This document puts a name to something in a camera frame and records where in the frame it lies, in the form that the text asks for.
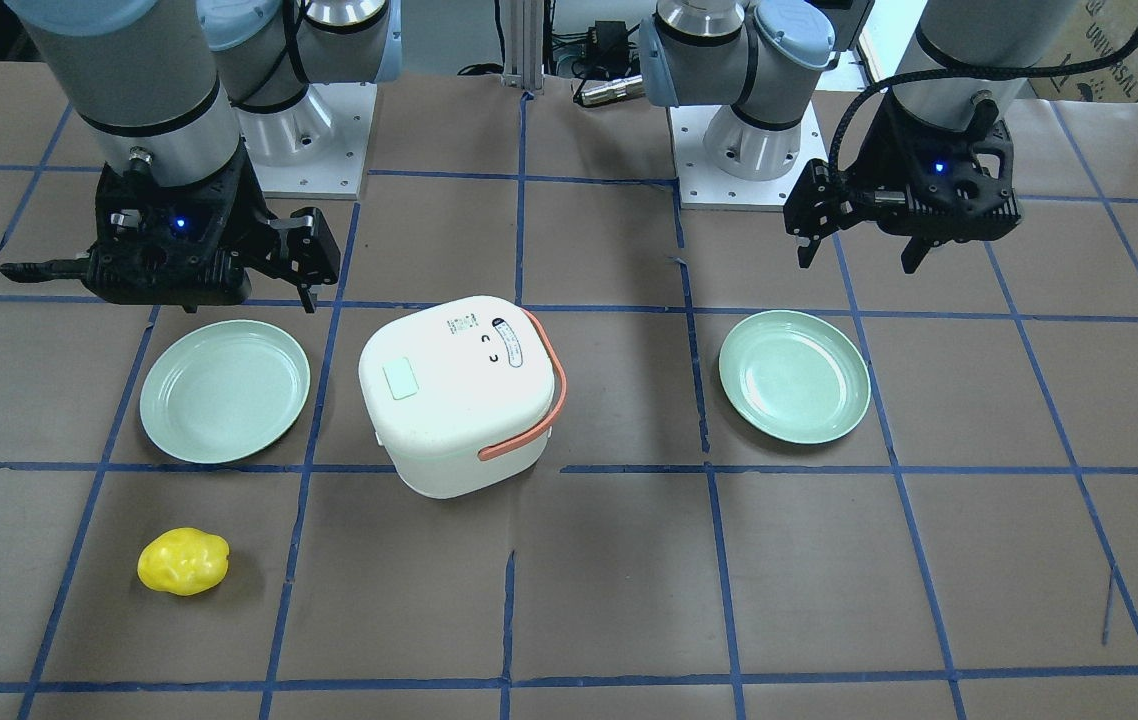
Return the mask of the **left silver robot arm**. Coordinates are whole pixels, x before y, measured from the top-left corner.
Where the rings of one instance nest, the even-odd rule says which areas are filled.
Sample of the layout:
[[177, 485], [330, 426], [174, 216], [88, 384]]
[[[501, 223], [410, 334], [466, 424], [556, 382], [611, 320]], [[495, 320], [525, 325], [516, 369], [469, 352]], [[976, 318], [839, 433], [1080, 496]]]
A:
[[783, 214], [810, 266], [826, 237], [872, 222], [907, 238], [902, 270], [935, 247], [999, 240], [1021, 223], [1004, 106], [1022, 78], [1112, 67], [1138, 47], [1045, 67], [1072, 1], [929, 1], [893, 76], [853, 97], [825, 158], [799, 132], [820, 74], [851, 45], [869, 1], [660, 1], [638, 28], [648, 100], [714, 106], [703, 140], [748, 181], [799, 168]]

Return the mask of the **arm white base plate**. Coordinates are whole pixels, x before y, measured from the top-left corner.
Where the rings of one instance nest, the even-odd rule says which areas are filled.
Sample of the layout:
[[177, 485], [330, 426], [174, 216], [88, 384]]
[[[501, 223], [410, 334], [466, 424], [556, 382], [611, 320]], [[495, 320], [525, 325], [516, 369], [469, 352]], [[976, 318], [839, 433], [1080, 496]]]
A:
[[670, 108], [674, 167], [684, 209], [780, 213], [805, 164], [825, 159], [808, 105], [795, 126], [749, 126], [728, 106]]
[[371, 83], [312, 85], [284, 111], [237, 111], [264, 196], [357, 201], [378, 94]]

